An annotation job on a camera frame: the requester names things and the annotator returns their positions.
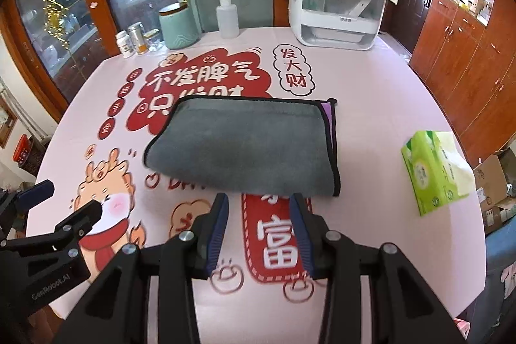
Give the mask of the red basket on floor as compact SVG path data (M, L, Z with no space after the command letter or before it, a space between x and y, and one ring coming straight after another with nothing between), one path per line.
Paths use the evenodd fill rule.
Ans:
M19 165L23 165L31 153L32 143L32 137L28 137L26 134L23 134L18 140L17 147L13 152L12 160Z

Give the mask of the green tissue pack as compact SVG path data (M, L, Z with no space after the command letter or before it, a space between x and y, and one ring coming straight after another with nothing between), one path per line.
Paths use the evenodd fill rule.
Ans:
M451 131L420 130L401 153L421 216L475 191L473 170Z

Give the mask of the open cardboard box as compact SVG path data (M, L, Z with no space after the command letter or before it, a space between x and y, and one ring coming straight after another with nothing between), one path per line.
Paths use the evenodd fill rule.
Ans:
M484 234L487 236L515 217L515 153L505 148L474 169Z

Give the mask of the small white pill bottle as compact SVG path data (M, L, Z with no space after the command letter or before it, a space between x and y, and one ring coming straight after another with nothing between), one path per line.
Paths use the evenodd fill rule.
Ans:
M130 58L135 54L135 48L128 31L119 31L115 35L115 42L123 58Z

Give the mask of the grey folded microfibre towel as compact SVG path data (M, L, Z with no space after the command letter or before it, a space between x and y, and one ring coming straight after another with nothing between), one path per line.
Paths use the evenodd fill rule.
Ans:
M219 191L338 196L337 101L187 96L144 152L144 165Z

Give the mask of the small clear glass jar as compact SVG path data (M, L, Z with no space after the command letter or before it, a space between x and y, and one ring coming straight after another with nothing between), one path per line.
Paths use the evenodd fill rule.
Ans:
M149 47L150 52L158 51L163 46L160 29L155 28L144 33L144 40Z

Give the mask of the pink printed tablecloth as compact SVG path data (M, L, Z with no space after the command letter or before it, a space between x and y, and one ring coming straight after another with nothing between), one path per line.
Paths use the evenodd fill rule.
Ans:
M90 271L120 242L160 244L229 198L217 271L193 285L204 343L312 343L325 283L302 271L288 221L300 192L357 243L392 242L449 313L485 283L475 193L421 215L402 147L450 130L412 69L383 41L365 52L300 45L288 28L205 34L180 51L105 60L66 110L38 179L53 196L30 211L29 235L51 231L96 199Z

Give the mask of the teal ceramic canister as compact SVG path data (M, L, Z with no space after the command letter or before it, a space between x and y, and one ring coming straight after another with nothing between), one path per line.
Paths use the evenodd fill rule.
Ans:
M159 11L159 22L165 46L178 50L195 44L199 31L192 9L187 3L174 3Z

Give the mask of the brown wooden sideboard cabinet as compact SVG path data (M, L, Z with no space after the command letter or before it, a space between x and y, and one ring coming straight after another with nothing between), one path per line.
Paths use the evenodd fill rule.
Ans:
M427 0L410 66L472 166L515 137L515 0Z

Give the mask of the white squeeze wash bottle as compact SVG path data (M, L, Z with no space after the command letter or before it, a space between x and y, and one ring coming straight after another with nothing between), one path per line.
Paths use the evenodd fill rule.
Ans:
M238 9L232 0L220 0L220 4L216 7L216 17L220 37L232 39L239 36Z

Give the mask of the white countertop appliance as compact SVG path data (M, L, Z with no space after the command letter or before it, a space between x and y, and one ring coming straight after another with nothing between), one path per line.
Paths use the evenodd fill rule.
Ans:
M311 47L370 49L389 0L288 0L290 28Z

